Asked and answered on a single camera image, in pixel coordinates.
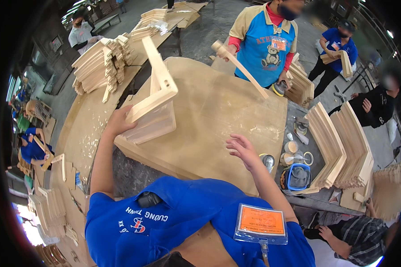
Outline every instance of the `plaid shirt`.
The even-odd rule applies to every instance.
[[[375,262],[385,254],[384,237],[388,227],[381,219],[362,215],[348,220],[342,227],[342,240],[351,248],[348,261],[359,266]],[[343,259],[337,253],[334,257]]]

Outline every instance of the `white shirt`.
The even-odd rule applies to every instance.
[[[82,25],[80,28],[73,28],[70,31],[70,34],[68,35],[68,42],[70,43],[70,46],[73,47],[77,44],[81,44],[87,40],[89,40],[92,35],[91,35],[91,30],[92,27],[87,23],[86,21],[82,22]],[[80,48],[78,52],[80,55],[83,55],[84,52],[86,52],[91,46],[93,46],[95,43],[88,43],[84,47]]]

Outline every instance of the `teddy bear print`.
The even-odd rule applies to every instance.
[[[278,50],[272,48],[272,45],[267,46],[269,54],[266,56],[266,59],[261,60],[261,64],[263,67],[267,67],[269,65],[279,66],[281,61],[279,60]]]

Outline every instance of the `black face mask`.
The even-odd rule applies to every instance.
[[[278,13],[286,20],[294,20],[299,17],[299,14],[289,10],[285,5],[278,4]]]
[[[344,34],[343,32],[339,31],[340,38],[348,38],[349,35]]]

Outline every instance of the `factory floor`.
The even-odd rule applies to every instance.
[[[123,32],[130,32],[138,23],[140,14],[153,8],[161,8],[165,4],[166,1],[159,0],[130,1],[126,4],[128,12],[120,14],[122,22],[114,22],[111,27],[103,29],[99,34],[107,38],[115,38]],[[250,3],[244,0],[220,0],[217,1],[215,5],[215,16],[213,15],[212,4],[204,7],[202,9],[202,24],[199,18],[189,27],[181,30],[182,56],[211,65],[213,61],[209,56],[215,55],[211,49],[211,44],[218,39],[224,41],[227,38],[236,17],[241,10],[247,6],[250,6]],[[120,12],[120,10],[116,9],[108,16],[117,14],[118,12]],[[321,30],[315,28],[302,18],[296,19],[296,22],[299,26],[297,42],[297,52],[300,54],[299,61],[305,67],[306,72],[309,73],[315,66],[319,54],[315,47],[315,41],[320,38]],[[174,43],[173,37],[166,40],[164,44],[167,43]],[[174,49],[159,49],[159,51],[164,58],[168,56],[178,56],[178,51]],[[149,68],[146,68],[145,74],[141,75],[141,77],[145,76],[147,78],[149,75]],[[321,76],[314,80],[315,85],[319,83],[320,78]],[[58,141],[65,117],[76,97],[76,93],[71,87],[73,80],[74,75],[70,74],[60,93],[55,97],[48,97],[48,99],[45,100],[46,104],[52,107],[52,116],[56,119],[56,126],[51,140],[51,145],[53,147]],[[342,91],[349,83],[346,82],[343,77],[337,77],[331,82],[325,92],[312,101],[311,104],[314,105],[318,101],[321,101],[327,111],[340,105],[340,100],[333,95],[335,92],[334,85]],[[358,83],[354,83],[346,92],[346,95],[350,98],[352,93],[363,91],[365,91],[364,88],[361,88]],[[373,153],[374,169],[384,168],[393,161],[393,148],[397,147],[400,143],[399,134],[397,133],[396,140],[391,144],[385,125],[376,129],[364,127],[364,132]],[[128,197],[137,194],[141,189],[151,184],[163,174],[125,157],[124,154],[115,147],[113,151],[113,175],[115,179],[116,197]],[[47,187],[48,184],[49,171],[45,174],[45,187]],[[305,214],[305,216],[302,216],[302,221],[308,224],[314,211],[300,212],[301,214]]]

